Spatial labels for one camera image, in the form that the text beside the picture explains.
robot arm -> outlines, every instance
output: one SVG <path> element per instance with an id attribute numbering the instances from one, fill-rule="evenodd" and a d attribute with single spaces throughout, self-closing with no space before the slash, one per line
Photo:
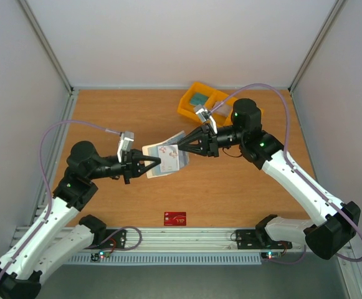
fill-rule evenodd
<path id="1" fill-rule="evenodd" d="M 202 156 L 219 156 L 219 148 L 239 145 L 243 157 L 281 184 L 306 210 L 309 221 L 289 220 L 270 215 L 256 225 L 256 235 L 263 247 L 271 240 L 307 244 L 323 259 L 330 259 L 356 232 L 329 203 L 341 209 L 358 225 L 360 209 L 354 202 L 344 204 L 311 178 L 290 156 L 283 144 L 262 129 L 261 111 L 246 98 L 234 103 L 232 125 L 216 128 L 209 111 L 196 107 L 201 120 L 209 121 L 178 142 L 181 151 Z M 316 192 L 326 194 L 328 201 Z"/>
<path id="2" fill-rule="evenodd" d="M 41 285 L 74 253 L 90 245 L 100 245 L 106 225 L 91 215 L 83 217 L 61 241 L 51 244 L 97 192 L 93 179 L 123 176 L 125 184 L 129 184 L 131 178 L 140 177 L 160 164 L 159 158 L 131 149 L 132 141 L 133 133 L 121 134 L 118 151 L 121 157 L 100 157 L 89 141 L 73 146 L 64 177 L 54 190 L 50 212 L 46 207 L 16 246 L 0 258 L 1 298 L 34 299 Z M 145 166 L 144 161 L 151 161 L 151 164 Z M 13 260 L 19 249 L 20 253 Z"/>

yellow tray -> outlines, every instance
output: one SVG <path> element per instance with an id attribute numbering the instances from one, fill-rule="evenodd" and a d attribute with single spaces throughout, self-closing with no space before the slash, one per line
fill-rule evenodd
<path id="1" fill-rule="evenodd" d="M 177 112 L 181 115 L 191 118 L 196 122 L 200 123 L 198 116 L 194 114 L 193 108 L 194 106 L 190 104 L 190 101 L 193 95 L 198 92 L 208 97 L 207 102 L 204 106 L 211 110 L 217 102 L 225 100 L 229 95 L 224 92 L 220 92 L 215 88 L 207 86 L 200 82 L 194 82 L 189 88 L 189 90 L 182 96 L 181 100 L 179 101 Z M 225 105 L 233 106 L 233 103 L 237 100 L 237 98 L 230 98 Z M 213 113 L 212 117 L 214 117 L 217 126 L 228 126 L 231 125 L 231 113 L 227 117 L 219 115 L 217 113 Z"/>

floor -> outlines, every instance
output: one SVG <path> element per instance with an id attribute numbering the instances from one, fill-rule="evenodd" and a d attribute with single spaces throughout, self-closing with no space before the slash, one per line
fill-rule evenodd
<path id="1" fill-rule="evenodd" d="M 189 133 L 200 124 L 177 114 L 185 90 L 81 90 L 74 120 L 90 121 L 114 130 L 135 133 L 134 148 L 163 141 L 184 130 Z M 312 169 L 300 131 L 292 99 L 282 91 L 291 111 L 290 152 L 310 174 Z M 285 134 L 285 112 L 280 99 L 268 90 L 241 94 L 264 109 L 263 129 L 281 142 Z M 54 186 L 65 168 L 71 147 L 78 141 L 91 141 L 101 156 L 117 152 L 118 136 L 84 125 L 71 125 L 60 159 Z M 238 154 L 237 147 L 229 150 Z M 287 191 L 263 171 L 243 158 L 221 153 L 218 158 L 190 155 L 190 165 L 169 176 L 122 180 L 96 180 L 99 190 L 79 216 L 92 214 L 108 226 L 163 226 L 164 212 L 186 212 L 191 227 L 252 227 L 269 214 L 285 218 L 307 218 L 305 211 Z"/>
<path id="2" fill-rule="evenodd" d="M 344 299 L 336 259 L 308 254 L 298 265 L 63 266 L 38 299 Z"/>

orange wooden surface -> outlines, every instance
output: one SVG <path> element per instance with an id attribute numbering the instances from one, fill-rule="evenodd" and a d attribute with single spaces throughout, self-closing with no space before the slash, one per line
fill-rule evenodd
<path id="1" fill-rule="evenodd" d="M 157 143 L 184 130 L 199 126 L 176 113 L 185 90 L 82 90 L 74 120 L 85 120 L 119 131 L 135 133 L 134 148 Z M 289 150 L 303 168 L 312 174 L 310 161 L 288 91 L 292 114 Z M 280 99 L 271 91 L 251 90 L 239 95 L 257 102 L 265 110 L 264 130 L 281 142 L 285 134 L 285 112 Z M 91 141 L 101 156 L 117 152 L 118 136 L 84 125 L 71 125 L 56 174 L 55 185 L 62 177 L 66 158 L 78 141 Z M 238 154 L 237 147 L 229 150 Z M 99 179 L 99 190 L 79 216 L 74 226 L 92 214 L 108 226 L 163 226 L 165 211 L 184 211 L 191 227 L 251 227 L 269 214 L 293 219 L 308 216 L 276 181 L 243 158 L 221 153 L 219 158 L 190 155 L 190 164 L 175 174 L 147 179 L 131 179 L 131 184 Z"/>

mounting plate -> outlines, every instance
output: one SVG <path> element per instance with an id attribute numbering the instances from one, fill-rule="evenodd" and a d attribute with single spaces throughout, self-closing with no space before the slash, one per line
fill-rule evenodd
<path id="1" fill-rule="evenodd" d="M 106 233 L 105 233 L 105 239 L 115 231 L 116 231 L 116 229 L 107 229 Z M 124 249 L 125 248 L 125 242 L 126 242 L 126 230 L 123 229 L 123 230 L 119 231 L 111 239 L 116 241 L 116 247 L 115 248 Z M 113 247 L 112 244 L 113 244 L 113 241 L 107 240 L 105 243 L 99 245 L 99 247 L 97 247 L 97 249 L 109 249 L 109 248 Z"/>
<path id="2" fill-rule="evenodd" d="M 272 241 L 271 244 L 264 247 L 261 245 L 258 238 L 255 236 L 255 229 L 237 229 L 234 234 L 237 242 L 237 249 L 284 249 L 284 245 L 279 241 Z M 287 249 L 293 248 L 291 242 L 285 242 Z"/>

